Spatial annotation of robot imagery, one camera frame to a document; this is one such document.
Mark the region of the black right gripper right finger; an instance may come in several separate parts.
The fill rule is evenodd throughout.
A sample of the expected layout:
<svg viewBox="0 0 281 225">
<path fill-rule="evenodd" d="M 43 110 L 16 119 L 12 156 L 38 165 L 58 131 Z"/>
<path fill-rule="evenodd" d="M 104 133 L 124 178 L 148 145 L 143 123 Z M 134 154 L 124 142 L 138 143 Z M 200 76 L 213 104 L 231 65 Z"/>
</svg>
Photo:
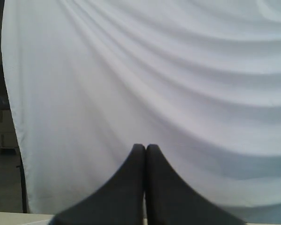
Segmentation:
<svg viewBox="0 0 281 225">
<path fill-rule="evenodd" d="M 159 146 L 146 149 L 149 225 L 244 225 L 245 222 L 194 191 L 172 168 Z"/>
</svg>

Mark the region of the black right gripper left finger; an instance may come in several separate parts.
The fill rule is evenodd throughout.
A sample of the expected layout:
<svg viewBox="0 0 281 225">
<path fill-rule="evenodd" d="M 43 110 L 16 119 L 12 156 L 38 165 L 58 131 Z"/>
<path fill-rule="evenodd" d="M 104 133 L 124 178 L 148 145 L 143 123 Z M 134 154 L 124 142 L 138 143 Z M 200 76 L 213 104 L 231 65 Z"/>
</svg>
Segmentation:
<svg viewBox="0 0 281 225">
<path fill-rule="evenodd" d="M 146 150 L 134 144 L 117 172 L 95 193 L 56 214 L 51 225 L 143 224 Z"/>
</svg>

